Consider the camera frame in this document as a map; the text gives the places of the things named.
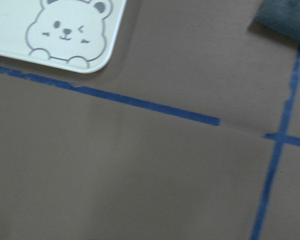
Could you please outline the grey folded cloth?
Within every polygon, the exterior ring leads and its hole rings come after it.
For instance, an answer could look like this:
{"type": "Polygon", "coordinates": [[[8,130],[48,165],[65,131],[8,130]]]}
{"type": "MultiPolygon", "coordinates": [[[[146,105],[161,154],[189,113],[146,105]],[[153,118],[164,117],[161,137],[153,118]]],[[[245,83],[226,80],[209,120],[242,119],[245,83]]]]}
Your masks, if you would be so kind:
{"type": "Polygon", "coordinates": [[[254,20],[300,42],[300,0],[265,0],[254,20]]]}

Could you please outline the cream bear tray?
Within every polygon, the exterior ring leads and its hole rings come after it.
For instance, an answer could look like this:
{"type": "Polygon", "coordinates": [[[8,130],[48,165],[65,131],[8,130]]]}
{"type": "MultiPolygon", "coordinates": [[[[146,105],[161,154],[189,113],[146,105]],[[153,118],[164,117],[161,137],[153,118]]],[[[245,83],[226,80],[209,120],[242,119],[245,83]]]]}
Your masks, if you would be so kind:
{"type": "Polygon", "coordinates": [[[110,60],[124,0],[0,0],[0,56],[93,73],[110,60]]]}

